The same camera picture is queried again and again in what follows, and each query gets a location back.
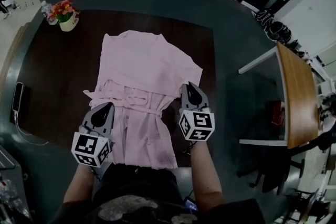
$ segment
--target pink bathrobe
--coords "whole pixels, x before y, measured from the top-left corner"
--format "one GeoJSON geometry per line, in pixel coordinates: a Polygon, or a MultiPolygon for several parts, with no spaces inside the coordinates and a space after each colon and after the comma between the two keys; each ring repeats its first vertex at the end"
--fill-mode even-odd
{"type": "Polygon", "coordinates": [[[161,168],[177,168],[162,110],[181,95],[189,81],[198,85],[202,69],[162,35],[126,31],[105,34],[91,108],[112,102],[116,108],[108,160],[161,168]]]}

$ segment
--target flower pot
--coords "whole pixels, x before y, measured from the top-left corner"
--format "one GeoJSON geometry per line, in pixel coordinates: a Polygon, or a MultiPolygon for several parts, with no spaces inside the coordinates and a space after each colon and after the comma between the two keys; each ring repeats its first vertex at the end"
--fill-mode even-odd
{"type": "Polygon", "coordinates": [[[62,31],[70,32],[78,24],[78,21],[79,18],[76,17],[76,12],[74,12],[68,21],[59,23],[59,26],[61,27],[62,31]]]}

